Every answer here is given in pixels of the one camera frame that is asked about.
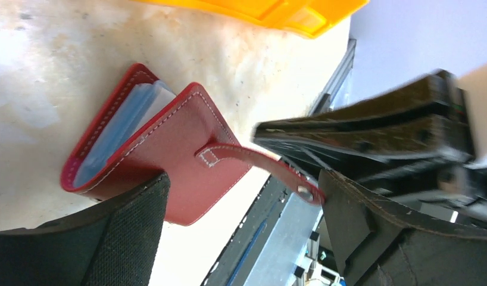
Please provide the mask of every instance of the yellow container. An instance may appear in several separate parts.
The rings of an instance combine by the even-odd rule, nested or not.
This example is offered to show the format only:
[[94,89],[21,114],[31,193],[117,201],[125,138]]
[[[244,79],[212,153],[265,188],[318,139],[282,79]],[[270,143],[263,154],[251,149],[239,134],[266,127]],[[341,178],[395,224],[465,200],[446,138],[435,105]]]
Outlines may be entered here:
[[137,0],[199,9],[316,38],[369,0]]

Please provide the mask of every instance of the white table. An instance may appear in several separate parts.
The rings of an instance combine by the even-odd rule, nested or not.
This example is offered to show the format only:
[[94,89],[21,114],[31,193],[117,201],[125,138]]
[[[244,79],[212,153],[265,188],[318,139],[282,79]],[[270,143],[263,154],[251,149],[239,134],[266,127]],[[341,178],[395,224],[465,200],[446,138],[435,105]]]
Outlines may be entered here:
[[[204,85],[249,146],[257,122],[310,109],[348,31],[345,20],[306,40],[124,0],[0,0],[0,230],[94,204],[60,188],[61,167],[131,63],[145,63],[175,92]],[[252,169],[192,226],[166,223],[151,285],[199,285],[267,177]]]

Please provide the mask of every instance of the wallet strap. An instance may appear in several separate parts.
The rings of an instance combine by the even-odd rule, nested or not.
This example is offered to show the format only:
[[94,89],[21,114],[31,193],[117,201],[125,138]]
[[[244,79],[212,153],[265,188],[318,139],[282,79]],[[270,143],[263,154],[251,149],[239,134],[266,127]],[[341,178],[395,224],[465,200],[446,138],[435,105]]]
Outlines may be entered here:
[[324,194],[305,176],[286,163],[277,161],[261,152],[232,144],[211,143],[203,147],[196,157],[208,168],[214,167],[225,159],[244,161],[270,172],[305,201],[316,205],[324,204]]

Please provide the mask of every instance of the red leather wallet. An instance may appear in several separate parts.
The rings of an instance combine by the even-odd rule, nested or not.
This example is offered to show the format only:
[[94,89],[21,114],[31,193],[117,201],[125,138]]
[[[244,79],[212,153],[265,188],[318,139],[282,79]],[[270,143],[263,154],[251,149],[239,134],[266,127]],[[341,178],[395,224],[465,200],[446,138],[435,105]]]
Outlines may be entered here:
[[268,170],[293,191],[322,204],[324,196],[287,164],[240,146],[206,90],[188,85],[172,102],[132,135],[84,185],[75,174],[103,128],[133,87],[158,78],[134,64],[105,102],[70,154],[61,173],[68,192],[106,200],[167,172],[171,187],[165,220],[190,225],[202,217],[251,165]]

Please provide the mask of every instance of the stitched seam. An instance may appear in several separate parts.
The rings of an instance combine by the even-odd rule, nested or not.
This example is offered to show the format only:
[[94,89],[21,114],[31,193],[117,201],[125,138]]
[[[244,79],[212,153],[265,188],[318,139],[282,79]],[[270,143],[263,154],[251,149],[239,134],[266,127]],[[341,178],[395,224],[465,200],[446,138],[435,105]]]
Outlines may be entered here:
[[[214,155],[214,156],[215,156],[215,158],[217,158],[217,161],[216,161],[216,162],[214,162],[214,163],[210,163],[210,162],[206,161],[206,160],[205,160],[205,158],[203,158],[202,154],[205,154],[206,152],[210,152],[210,153],[212,153],[212,154],[213,154],[212,150],[216,150],[216,149],[227,149],[227,150],[233,150],[233,151],[237,151],[237,152],[240,152],[240,153],[244,153],[244,154],[247,154],[247,155],[252,155],[252,152],[250,152],[250,151],[247,151],[247,150],[242,150],[242,149],[240,149],[240,148],[235,148],[235,147],[231,147],[231,146],[215,146],[215,147],[211,147],[211,148],[209,148],[209,149],[207,149],[207,150],[203,151],[203,153],[201,153],[201,154],[200,154],[200,157],[202,157],[202,159],[204,159],[204,161],[205,161],[205,163],[208,165],[208,167],[213,167],[213,166],[215,166],[215,164],[216,164],[216,163],[218,163],[218,162],[220,162],[220,161],[222,161],[222,160],[224,160],[224,159],[230,159],[230,158],[231,158],[231,157],[226,157],[226,158],[221,158],[221,159],[219,159],[219,158],[217,158],[217,156],[215,156],[215,155]],[[290,171],[292,171],[292,172],[296,172],[296,174],[298,174],[298,176],[302,177],[302,176],[301,176],[301,175],[298,173],[298,171],[297,171],[296,169],[289,167],[289,170],[290,170]],[[314,198],[315,198],[317,201],[322,202],[322,200],[321,200],[321,198],[320,198],[320,194],[319,194],[319,192],[318,192],[318,191],[316,191],[316,189],[315,189],[315,188],[314,188],[314,189],[312,189],[312,190],[310,191],[310,193],[313,195],[313,197],[314,197]]]
[[147,135],[145,135],[145,137],[142,138],[142,140],[140,142],[138,142],[135,146],[133,146],[115,165],[114,167],[112,167],[112,169],[110,169],[107,174],[105,174],[94,186],[88,188],[85,192],[82,192],[81,194],[84,194],[86,192],[89,192],[91,191],[92,189],[96,188],[105,178],[108,177],[108,175],[110,175],[116,168],[117,166],[119,166],[119,164],[121,164],[121,162],[126,158],[128,157],[138,146],[142,145],[142,143],[145,142],[145,140],[147,139],[147,137],[149,137],[154,131],[156,131],[163,123],[165,123],[169,118],[172,117],[172,115],[174,115],[175,113],[177,113],[177,111],[179,111],[181,108],[183,108],[187,102],[189,100],[191,100],[194,96],[196,95],[199,95],[202,99],[203,99],[203,102],[205,102],[205,104],[207,105],[207,107],[210,109],[210,111],[212,112],[212,115],[216,118],[217,122],[219,123],[219,125],[221,126],[221,128],[224,130],[224,132],[226,133],[226,135],[228,136],[228,139],[231,143],[235,143],[234,140],[231,138],[231,136],[229,136],[229,132],[226,130],[226,128],[224,127],[224,125],[221,123],[221,121],[219,121],[219,119],[217,118],[214,110],[210,107],[210,105],[208,104],[207,100],[205,99],[205,97],[203,96],[203,94],[201,94],[201,92],[197,91],[197,92],[194,92],[191,96],[189,96],[186,100],[184,100],[184,102],[182,102],[180,104],[180,106],[178,106],[174,111],[172,111],[172,113],[170,113],[165,119],[163,119],[158,125],[156,125],[151,131],[149,131],[147,133]]
[[[86,154],[89,146],[95,141],[95,139],[98,136],[98,134],[103,130],[103,127],[108,123],[107,122],[107,119],[109,119],[110,115],[112,115],[114,113],[114,110],[115,110],[116,105],[119,104],[119,102],[121,102],[122,100],[124,100],[123,99],[124,93],[130,88],[130,85],[132,84],[133,81],[135,81],[136,77],[139,76],[139,75],[141,75],[141,74],[144,74],[148,79],[152,80],[152,78],[150,77],[150,75],[148,75],[144,71],[137,71],[128,80],[128,82],[126,83],[126,86],[119,93],[119,96],[115,99],[115,101],[112,103],[111,108],[108,110],[108,112],[106,113],[106,115],[103,117],[103,120],[99,123],[98,127],[93,132],[93,134],[91,134],[91,138],[89,138],[89,140],[86,142],[86,145],[84,147],[82,147],[82,151],[77,154],[77,157],[84,156]],[[72,165],[71,165],[71,168],[70,168],[69,172],[68,172],[67,177],[68,177],[68,182],[69,183],[72,183],[73,182],[73,179],[74,179],[73,171],[74,171],[75,166],[77,165],[77,163],[78,163],[77,161],[74,161],[72,163]]]
[[[207,153],[207,152],[209,152],[210,154],[212,154],[212,156],[214,156],[214,158],[216,159],[216,161],[215,161],[215,162],[210,162],[210,161],[208,161],[208,159],[207,159],[207,158],[205,158],[205,153]],[[226,159],[226,158],[222,158],[222,159],[217,158],[217,156],[214,154],[214,152],[212,152],[212,150],[211,150],[210,148],[209,148],[209,149],[207,149],[207,150],[205,150],[205,151],[203,151],[203,152],[202,152],[202,153],[199,155],[199,157],[201,158],[201,160],[203,160],[203,161],[205,162],[205,164],[207,164],[207,166],[210,166],[210,167],[213,167],[215,164],[217,164],[217,163],[218,163],[218,162],[220,162],[221,160]]]

